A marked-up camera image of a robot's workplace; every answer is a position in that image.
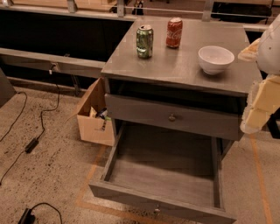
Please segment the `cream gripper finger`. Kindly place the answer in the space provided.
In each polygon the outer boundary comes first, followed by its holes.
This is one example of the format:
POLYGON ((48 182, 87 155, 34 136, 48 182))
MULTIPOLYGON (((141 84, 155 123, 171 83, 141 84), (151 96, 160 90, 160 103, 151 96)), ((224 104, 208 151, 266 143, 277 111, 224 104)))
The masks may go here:
POLYGON ((261 82, 255 81, 247 98, 247 106, 241 118, 241 131, 253 134, 280 108, 280 76, 269 74, 261 82))
POLYGON ((256 39, 238 54, 239 60, 256 61, 260 39, 256 39))

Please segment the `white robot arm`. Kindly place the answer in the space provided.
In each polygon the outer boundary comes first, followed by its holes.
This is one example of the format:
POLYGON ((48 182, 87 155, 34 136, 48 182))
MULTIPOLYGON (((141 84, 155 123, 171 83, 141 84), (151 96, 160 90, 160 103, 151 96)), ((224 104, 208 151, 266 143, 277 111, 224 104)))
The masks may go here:
POLYGON ((255 61, 268 75, 261 82, 253 82, 243 111, 241 131, 252 134, 260 131, 280 108, 280 15, 260 38, 238 54, 238 59, 255 61))

